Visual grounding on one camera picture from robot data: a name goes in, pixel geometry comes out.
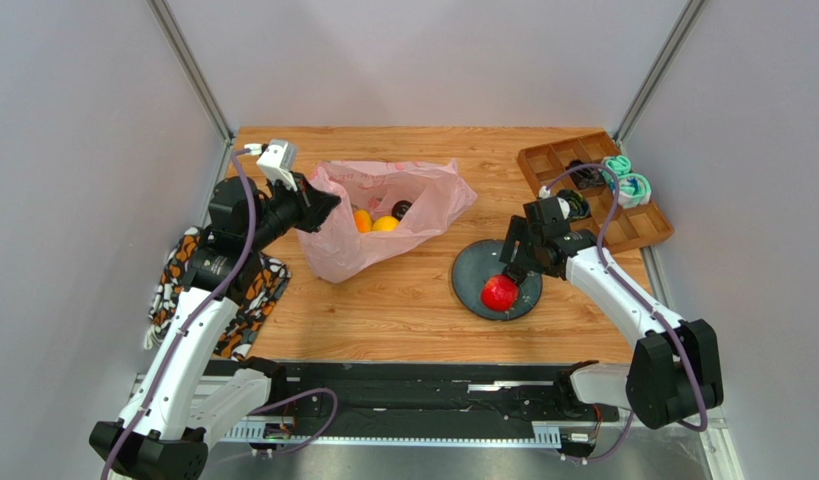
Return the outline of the yellow lemon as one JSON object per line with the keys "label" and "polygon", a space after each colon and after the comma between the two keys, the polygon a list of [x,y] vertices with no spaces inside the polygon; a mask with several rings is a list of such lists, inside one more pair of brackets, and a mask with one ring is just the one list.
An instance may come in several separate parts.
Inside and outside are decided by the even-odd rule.
{"label": "yellow lemon", "polygon": [[400,225],[400,221],[390,215],[383,216],[375,220],[372,224],[372,232],[390,232]]}

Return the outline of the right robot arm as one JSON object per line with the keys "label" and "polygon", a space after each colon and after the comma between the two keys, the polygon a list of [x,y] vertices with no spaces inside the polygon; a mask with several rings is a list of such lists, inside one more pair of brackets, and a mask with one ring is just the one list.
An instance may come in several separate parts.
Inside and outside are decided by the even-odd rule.
{"label": "right robot arm", "polygon": [[703,319],[688,321],[651,296],[621,268],[591,231],[574,231],[559,198],[524,204],[510,219],[501,251],[503,274],[521,284],[530,274],[568,282],[586,294],[633,350],[630,363],[573,365],[565,393],[583,404],[626,409],[648,428],[673,423],[707,427],[722,405],[718,338]]}

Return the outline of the dark purple plum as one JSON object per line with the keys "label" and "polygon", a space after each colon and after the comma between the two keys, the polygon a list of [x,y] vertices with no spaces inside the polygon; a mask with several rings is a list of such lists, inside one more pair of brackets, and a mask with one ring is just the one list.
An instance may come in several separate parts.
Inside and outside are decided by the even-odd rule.
{"label": "dark purple plum", "polygon": [[391,209],[391,216],[398,221],[402,221],[407,212],[411,209],[413,203],[408,200],[397,201]]}

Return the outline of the red apple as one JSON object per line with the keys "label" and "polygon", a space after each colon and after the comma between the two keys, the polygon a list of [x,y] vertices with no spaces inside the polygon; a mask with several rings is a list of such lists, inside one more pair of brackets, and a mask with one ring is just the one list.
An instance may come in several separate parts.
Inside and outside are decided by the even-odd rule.
{"label": "red apple", "polygon": [[519,297],[519,287],[508,276],[498,274],[490,277],[480,293],[484,307],[493,312],[510,310]]}

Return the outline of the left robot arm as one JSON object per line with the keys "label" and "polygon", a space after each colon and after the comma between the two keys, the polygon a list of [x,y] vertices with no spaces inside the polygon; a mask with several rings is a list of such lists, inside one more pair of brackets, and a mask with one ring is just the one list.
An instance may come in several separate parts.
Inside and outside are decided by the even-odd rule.
{"label": "left robot arm", "polygon": [[291,229],[314,233],[339,196],[290,173],[262,192],[247,176],[218,183],[210,224],[191,257],[176,314],[137,393],[115,421],[99,421],[89,444],[102,478],[197,479],[211,449],[244,417],[267,405],[283,367],[245,360],[199,404],[193,402],[217,342],[263,264],[260,252]]}

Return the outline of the pink peach plastic bag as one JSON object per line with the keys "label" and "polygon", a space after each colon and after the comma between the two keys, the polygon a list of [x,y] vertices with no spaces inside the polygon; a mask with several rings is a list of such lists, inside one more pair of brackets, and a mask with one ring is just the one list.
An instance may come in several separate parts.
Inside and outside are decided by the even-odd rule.
{"label": "pink peach plastic bag", "polygon": [[[478,198],[455,160],[447,164],[327,161],[317,165],[310,183],[341,199],[318,232],[297,233],[312,273],[331,283],[343,282],[444,234]],[[400,201],[411,206],[395,230],[358,231],[355,211],[364,210],[377,220],[391,214]]]}

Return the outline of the yellow orange mango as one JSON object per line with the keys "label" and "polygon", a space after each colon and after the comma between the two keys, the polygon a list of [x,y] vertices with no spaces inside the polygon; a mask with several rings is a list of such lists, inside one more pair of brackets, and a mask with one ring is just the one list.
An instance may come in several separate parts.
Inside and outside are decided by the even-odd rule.
{"label": "yellow orange mango", "polygon": [[373,219],[369,212],[357,209],[353,212],[353,220],[359,233],[369,233],[372,231]]}

